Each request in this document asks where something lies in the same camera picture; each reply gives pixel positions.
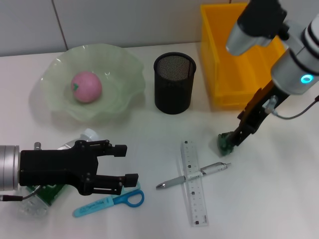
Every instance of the wavy glass bowl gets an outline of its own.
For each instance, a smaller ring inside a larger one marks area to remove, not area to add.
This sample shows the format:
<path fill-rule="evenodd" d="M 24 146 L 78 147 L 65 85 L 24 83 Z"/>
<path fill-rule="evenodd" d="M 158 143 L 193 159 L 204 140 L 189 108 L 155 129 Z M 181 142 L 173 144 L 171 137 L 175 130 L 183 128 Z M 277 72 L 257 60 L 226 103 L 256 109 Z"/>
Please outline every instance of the wavy glass bowl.
<path fill-rule="evenodd" d="M 82 71 L 95 73 L 102 95 L 92 103 L 78 102 L 71 91 L 73 77 Z M 109 119 L 123 112 L 130 100 L 145 89 L 143 64 L 126 49 L 108 44 L 72 48 L 52 61 L 41 78 L 52 111 L 65 111 L 79 121 Z"/>

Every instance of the green object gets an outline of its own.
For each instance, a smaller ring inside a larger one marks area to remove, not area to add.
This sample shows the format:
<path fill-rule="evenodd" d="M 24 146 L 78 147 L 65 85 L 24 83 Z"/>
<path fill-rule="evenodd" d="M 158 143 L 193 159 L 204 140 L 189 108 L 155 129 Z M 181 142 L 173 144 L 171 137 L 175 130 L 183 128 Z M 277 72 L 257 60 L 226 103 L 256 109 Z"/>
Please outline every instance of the green object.
<path fill-rule="evenodd" d="M 222 156 L 226 156 L 234 151 L 234 145 L 229 143 L 227 138 L 232 132 L 218 135 L 217 146 Z"/>
<path fill-rule="evenodd" d="M 76 83 L 74 83 L 74 88 L 73 88 L 73 90 L 76 91 L 78 88 L 79 88 L 79 85 L 76 84 Z"/>
<path fill-rule="evenodd" d="M 54 186 L 44 186 L 37 192 L 37 196 L 48 206 L 51 206 L 54 200 L 60 195 L 66 185 L 54 185 Z M 36 188 L 31 186 L 27 187 L 29 192 L 34 191 Z"/>
<path fill-rule="evenodd" d="M 53 60 L 42 76 L 48 107 L 64 111 L 78 121 L 101 121 L 123 112 L 131 99 L 145 89 L 142 62 L 125 48 L 91 44 L 72 48 Z M 98 100 L 84 104 L 73 96 L 74 76 L 89 71 L 102 83 Z"/>

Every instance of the plastic bottle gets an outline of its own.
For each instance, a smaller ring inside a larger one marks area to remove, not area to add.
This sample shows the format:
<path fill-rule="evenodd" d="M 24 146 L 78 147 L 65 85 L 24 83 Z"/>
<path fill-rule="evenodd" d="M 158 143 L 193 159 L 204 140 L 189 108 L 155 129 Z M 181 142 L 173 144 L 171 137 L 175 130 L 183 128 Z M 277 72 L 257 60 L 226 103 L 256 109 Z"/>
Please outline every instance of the plastic bottle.
<path fill-rule="evenodd" d="M 79 139 L 72 140 L 63 146 L 59 147 L 58 150 L 69 149 L 73 147 L 75 141 L 85 140 L 97 141 L 99 140 L 98 134 L 92 129 L 87 128 L 81 135 Z M 38 195 L 30 197 L 29 199 L 18 202 L 19 204 L 19 213 L 27 216 L 42 217 L 45 216 L 48 212 L 49 207 L 52 205 L 54 200 L 60 195 L 66 185 L 54 185 L 54 186 L 45 186 Z M 33 190 L 32 187 L 20 187 L 18 190 L 19 195 L 26 196 L 30 194 Z"/>

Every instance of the scissors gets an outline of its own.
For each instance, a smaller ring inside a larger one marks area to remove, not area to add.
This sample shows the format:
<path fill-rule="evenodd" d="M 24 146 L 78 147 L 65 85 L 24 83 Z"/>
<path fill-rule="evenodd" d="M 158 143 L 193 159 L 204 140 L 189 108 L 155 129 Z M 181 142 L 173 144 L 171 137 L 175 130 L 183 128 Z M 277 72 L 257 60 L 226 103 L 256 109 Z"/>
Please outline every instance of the scissors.
<path fill-rule="evenodd" d="M 130 203 L 129 198 L 138 194 L 142 196 L 142 199 L 136 204 Z M 110 208 L 120 203 L 124 203 L 131 208 L 137 208 L 140 205 L 142 205 L 143 202 L 144 202 L 144 193 L 141 190 L 140 183 L 138 182 L 135 188 L 131 188 L 131 190 L 128 190 L 128 191 L 126 191 L 125 188 L 123 187 L 120 195 L 108 196 L 106 198 L 102 198 L 98 201 L 95 201 L 93 203 L 90 203 L 88 205 L 85 205 L 81 208 L 76 209 L 73 212 L 73 216 L 78 218 L 84 215 L 88 215 L 88 214 L 100 211 L 105 208 Z"/>

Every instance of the white tile wall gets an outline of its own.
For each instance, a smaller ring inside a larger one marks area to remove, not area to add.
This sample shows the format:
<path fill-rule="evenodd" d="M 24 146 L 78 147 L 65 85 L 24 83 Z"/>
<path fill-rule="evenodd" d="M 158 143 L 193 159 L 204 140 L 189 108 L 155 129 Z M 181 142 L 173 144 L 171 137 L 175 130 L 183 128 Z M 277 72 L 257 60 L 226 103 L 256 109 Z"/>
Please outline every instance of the white tile wall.
<path fill-rule="evenodd" d="M 0 56 L 64 50 L 51 0 L 0 0 Z"/>
<path fill-rule="evenodd" d="M 229 0 L 54 0 L 69 48 L 200 41 L 201 3 Z"/>
<path fill-rule="evenodd" d="M 282 6 L 288 11 L 288 19 L 304 26 L 319 13 L 319 0 L 281 0 Z"/>

